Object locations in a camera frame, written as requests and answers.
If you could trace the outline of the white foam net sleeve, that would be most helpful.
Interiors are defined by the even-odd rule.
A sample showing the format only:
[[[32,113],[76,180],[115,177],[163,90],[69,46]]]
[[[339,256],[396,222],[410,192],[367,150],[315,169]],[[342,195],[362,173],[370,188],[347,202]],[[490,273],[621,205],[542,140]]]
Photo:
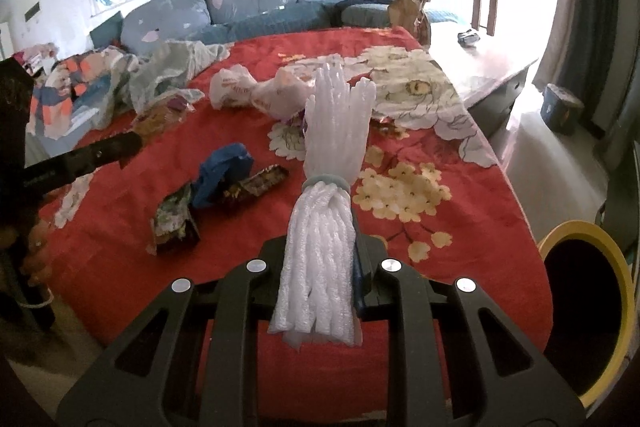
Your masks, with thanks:
[[[352,293],[356,227],[352,186],[367,150],[375,84],[350,84],[340,65],[314,76],[305,105],[305,182],[296,200],[284,247],[278,297],[269,324],[294,349],[303,343],[360,338]]]

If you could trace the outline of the yellow rimmed trash bin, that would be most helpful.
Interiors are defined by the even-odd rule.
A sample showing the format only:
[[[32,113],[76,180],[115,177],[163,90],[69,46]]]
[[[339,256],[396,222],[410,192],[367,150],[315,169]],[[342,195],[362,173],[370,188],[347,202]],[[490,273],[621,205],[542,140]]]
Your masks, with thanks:
[[[538,251],[552,298],[544,356],[590,409],[614,384],[634,335],[630,270],[611,235],[592,222],[558,225]]]

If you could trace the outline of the colourful patterned quilt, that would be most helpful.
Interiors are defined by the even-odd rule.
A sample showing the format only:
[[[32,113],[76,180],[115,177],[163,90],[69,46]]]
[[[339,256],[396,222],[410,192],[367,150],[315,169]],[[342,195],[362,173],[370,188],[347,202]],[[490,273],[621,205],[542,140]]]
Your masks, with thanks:
[[[114,110],[127,105],[122,96],[127,98],[126,84],[139,65],[134,54],[116,46],[56,63],[50,74],[35,84],[26,131],[61,139],[70,131],[74,115],[84,110],[94,110],[92,127],[104,129]]]

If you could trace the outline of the brown snack wrapper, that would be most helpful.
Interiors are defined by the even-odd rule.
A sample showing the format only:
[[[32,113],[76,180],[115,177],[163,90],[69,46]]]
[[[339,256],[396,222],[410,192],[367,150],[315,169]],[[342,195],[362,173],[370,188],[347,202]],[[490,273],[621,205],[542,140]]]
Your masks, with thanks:
[[[193,246],[200,241],[200,232],[192,216],[192,185],[184,184],[166,196],[151,219],[154,256],[177,246]]]

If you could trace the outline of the grey green cloth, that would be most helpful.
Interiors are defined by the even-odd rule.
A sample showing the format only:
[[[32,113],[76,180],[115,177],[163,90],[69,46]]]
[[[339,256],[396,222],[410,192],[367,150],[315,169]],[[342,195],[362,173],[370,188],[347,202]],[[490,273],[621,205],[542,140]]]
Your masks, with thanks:
[[[130,110],[140,115],[166,93],[185,94],[189,102],[198,101],[202,96],[189,89],[188,84],[230,54],[230,44],[176,40],[162,43],[149,56],[115,50],[116,57],[106,70],[110,83],[96,103],[98,113],[92,118],[93,129],[106,129],[116,116]]]

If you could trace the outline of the red floral blanket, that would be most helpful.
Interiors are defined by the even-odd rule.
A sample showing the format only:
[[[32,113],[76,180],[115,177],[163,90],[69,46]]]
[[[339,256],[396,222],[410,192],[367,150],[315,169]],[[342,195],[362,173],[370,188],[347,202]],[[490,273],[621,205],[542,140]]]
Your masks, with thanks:
[[[235,43],[221,68],[256,80],[277,72],[309,79],[325,61],[378,88],[376,118],[354,202],[361,230],[424,277],[471,277],[543,348],[552,327],[550,287],[538,249],[497,157],[451,82],[408,32],[300,32]],[[256,168],[288,177],[231,212],[206,208],[193,247],[153,251],[151,221],[164,197],[193,180],[215,150],[243,144]],[[219,279],[281,236],[305,176],[302,130],[253,107],[196,104],[126,167],[98,170],[72,220],[49,241],[52,288],[99,343],[111,343],[178,277]],[[387,329],[362,328],[360,346],[306,343],[299,349],[260,332],[258,411],[276,421],[333,423],[385,409]]]

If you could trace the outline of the blue crumpled wrapper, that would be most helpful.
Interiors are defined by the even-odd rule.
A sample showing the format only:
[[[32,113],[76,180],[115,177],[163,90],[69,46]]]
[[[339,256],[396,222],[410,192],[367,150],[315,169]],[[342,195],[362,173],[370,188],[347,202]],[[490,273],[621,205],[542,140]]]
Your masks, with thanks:
[[[192,183],[192,206],[208,206],[209,197],[224,185],[224,181],[234,183],[247,178],[253,164],[253,156],[242,143],[231,143],[214,150],[201,163],[198,177]]]

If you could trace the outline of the white plastic bag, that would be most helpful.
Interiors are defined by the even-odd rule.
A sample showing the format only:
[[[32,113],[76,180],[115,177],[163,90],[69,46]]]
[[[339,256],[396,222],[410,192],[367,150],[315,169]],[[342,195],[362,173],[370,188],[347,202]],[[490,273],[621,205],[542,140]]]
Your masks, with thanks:
[[[209,83],[214,109],[253,107],[273,119],[289,120],[299,114],[314,93],[314,80],[303,80],[280,68],[268,80],[257,81],[242,65],[221,69]]]

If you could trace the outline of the small dark storage stool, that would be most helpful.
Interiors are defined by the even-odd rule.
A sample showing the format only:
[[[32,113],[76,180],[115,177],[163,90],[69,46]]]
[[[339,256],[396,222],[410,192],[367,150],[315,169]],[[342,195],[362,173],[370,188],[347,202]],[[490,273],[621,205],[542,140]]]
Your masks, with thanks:
[[[553,83],[548,83],[544,87],[544,101],[540,116],[551,131],[572,135],[584,108],[584,103],[570,90]]]

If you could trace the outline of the blue fabric sofa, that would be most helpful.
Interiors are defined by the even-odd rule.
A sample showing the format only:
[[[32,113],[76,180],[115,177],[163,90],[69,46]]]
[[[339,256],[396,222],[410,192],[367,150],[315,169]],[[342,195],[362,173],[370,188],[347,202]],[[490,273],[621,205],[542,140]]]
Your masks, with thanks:
[[[151,0],[90,32],[96,49],[137,55],[166,40],[230,43],[331,27],[384,28],[393,0]]]

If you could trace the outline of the small object on table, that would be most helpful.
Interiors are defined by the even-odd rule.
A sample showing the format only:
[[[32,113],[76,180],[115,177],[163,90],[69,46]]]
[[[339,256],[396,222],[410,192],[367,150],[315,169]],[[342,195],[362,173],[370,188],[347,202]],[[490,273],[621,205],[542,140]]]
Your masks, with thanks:
[[[461,31],[457,35],[457,40],[460,46],[469,48],[475,46],[480,41],[480,34],[473,28],[466,31]]]

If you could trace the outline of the brown paper bag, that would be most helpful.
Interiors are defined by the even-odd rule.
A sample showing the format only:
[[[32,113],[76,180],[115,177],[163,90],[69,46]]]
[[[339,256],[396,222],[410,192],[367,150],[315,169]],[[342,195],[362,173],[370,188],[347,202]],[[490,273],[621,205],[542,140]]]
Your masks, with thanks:
[[[404,28],[421,46],[431,45],[432,28],[425,0],[393,0],[387,8],[390,26]]]

